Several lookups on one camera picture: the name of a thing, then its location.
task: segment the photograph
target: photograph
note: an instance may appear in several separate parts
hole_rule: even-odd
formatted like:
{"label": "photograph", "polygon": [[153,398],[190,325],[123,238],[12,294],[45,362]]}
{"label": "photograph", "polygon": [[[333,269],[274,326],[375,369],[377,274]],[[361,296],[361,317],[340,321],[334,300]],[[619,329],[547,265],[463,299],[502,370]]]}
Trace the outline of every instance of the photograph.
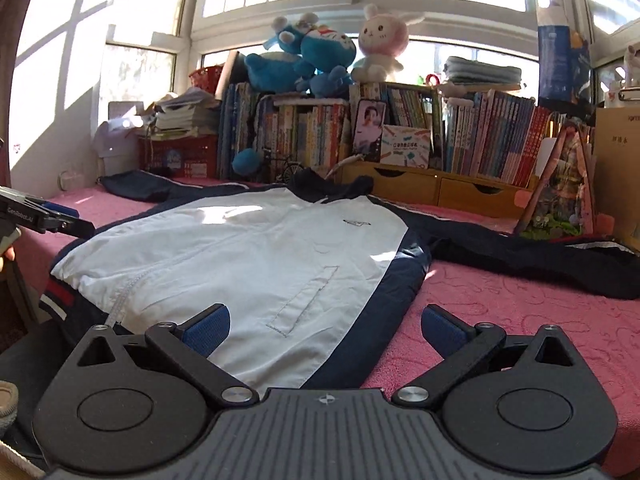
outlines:
{"label": "photograph", "polygon": [[385,120],[384,101],[361,100],[358,103],[353,153],[364,155],[369,162],[380,161],[380,140]]}

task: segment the card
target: card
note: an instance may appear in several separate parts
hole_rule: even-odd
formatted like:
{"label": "card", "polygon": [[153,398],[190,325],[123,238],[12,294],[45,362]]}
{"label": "card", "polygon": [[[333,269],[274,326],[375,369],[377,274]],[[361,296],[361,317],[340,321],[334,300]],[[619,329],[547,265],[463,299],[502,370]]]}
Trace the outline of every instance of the card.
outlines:
{"label": "card", "polygon": [[382,128],[380,163],[406,168],[428,168],[431,131],[408,126]]}

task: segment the bed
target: bed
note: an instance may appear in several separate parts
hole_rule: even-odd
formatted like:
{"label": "bed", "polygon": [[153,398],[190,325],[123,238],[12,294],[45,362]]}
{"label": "bed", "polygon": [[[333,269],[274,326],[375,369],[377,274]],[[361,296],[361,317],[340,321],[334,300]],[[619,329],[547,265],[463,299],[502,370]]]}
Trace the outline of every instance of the bed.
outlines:
{"label": "bed", "polygon": [[[211,180],[181,180],[210,186]],[[77,209],[96,227],[136,215],[153,204],[134,202],[96,186],[64,193],[55,202]],[[432,206],[414,206],[427,214],[474,222],[508,232],[513,221],[484,218]],[[72,239],[61,234],[25,232],[16,243],[26,283],[40,294],[49,266]],[[544,323],[560,324],[603,384],[618,412],[619,427],[605,468],[621,476],[640,467],[640,301],[609,300],[562,286],[531,282],[434,261],[424,285],[363,387],[390,394],[440,360],[424,342],[420,314],[428,303],[446,308],[469,324],[490,321],[510,333],[533,334]]]}

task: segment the blue plush toy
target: blue plush toy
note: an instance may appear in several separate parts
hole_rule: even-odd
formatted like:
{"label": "blue plush toy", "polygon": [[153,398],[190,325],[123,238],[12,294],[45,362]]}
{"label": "blue plush toy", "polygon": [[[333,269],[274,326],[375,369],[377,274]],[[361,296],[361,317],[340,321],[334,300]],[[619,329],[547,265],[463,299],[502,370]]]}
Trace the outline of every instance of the blue plush toy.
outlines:
{"label": "blue plush toy", "polygon": [[276,35],[270,40],[267,40],[263,44],[263,47],[265,50],[269,50],[277,43],[283,52],[300,54],[302,39],[311,30],[316,28],[317,22],[318,17],[312,12],[307,12],[300,16],[300,19],[296,23],[289,23],[287,18],[279,16],[271,23],[271,28]]}
{"label": "blue plush toy", "polygon": [[234,157],[231,167],[235,174],[251,176],[260,169],[261,163],[260,155],[255,150],[247,148]]}
{"label": "blue plush toy", "polygon": [[356,45],[346,34],[326,27],[310,31],[300,43],[302,58],[319,72],[331,72],[336,66],[348,67],[356,57]]}
{"label": "blue plush toy", "polygon": [[311,93],[320,99],[326,97],[349,98],[349,85],[353,83],[347,69],[343,66],[335,66],[331,72],[316,74],[309,80],[301,81],[296,89],[300,92],[311,90]]}
{"label": "blue plush toy", "polygon": [[257,92],[295,92],[297,83],[311,79],[316,69],[300,56],[286,52],[249,54],[244,58],[249,82]]}

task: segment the jacket pocket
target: jacket pocket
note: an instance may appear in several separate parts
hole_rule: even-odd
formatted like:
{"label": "jacket pocket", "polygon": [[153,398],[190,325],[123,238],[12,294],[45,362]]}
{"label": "jacket pocket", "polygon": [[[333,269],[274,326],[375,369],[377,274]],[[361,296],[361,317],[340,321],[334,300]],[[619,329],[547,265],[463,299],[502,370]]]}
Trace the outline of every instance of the jacket pocket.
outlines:
{"label": "jacket pocket", "polygon": [[320,274],[310,280],[295,297],[287,302],[267,323],[269,328],[286,336],[293,330],[302,313],[312,303],[320,291],[329,283],[338,267],[324,267]]}

